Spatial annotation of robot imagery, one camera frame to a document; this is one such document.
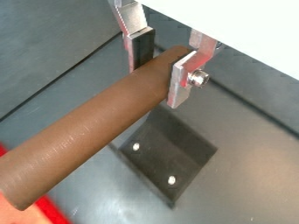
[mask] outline brown cylindrical rod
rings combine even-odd
[[[18,209],[24,210],[161,103],[171,65],[187,52],[182,46],[165,52],[0,158],[0,192]]]

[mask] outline metal plate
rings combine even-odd
[[[118,152],[173,207],[217,148],[158,107]]]

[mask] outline gray surface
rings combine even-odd
[[[127,53],[117,39],[0,123],[4,143],[16,146],[125,70]],[[298,223],[298,139],[213,84],[194,90],[173,113],[219,147],[177,208],[151,193],[107,147],[50,193],[74,223]],[[117,146],[137,126],[114,140]]]
[[[154,10],[147,10],[147,17],[149,25],[157,30],[157,44],[163,49],[189,46],[190,27]],[[206,66],[211,78],[299,134],[299,80],[231,48],[211,61]]]
[[[118,32],[107,0],[0,1],[0,118]]]

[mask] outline white panel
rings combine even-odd
[[[295,0],[138,0],[299,80]]]

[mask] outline dark gray floor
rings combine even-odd
[[[118,38],[0,122],[4,144],[14,148],[126,73]],[[298,223],[298,138],[211,83],[173,113],[219,148],[177,208],[106,147],[50,192],[74,223]]]
[[[107,0],[0,1],[0,119],[118,33]]]

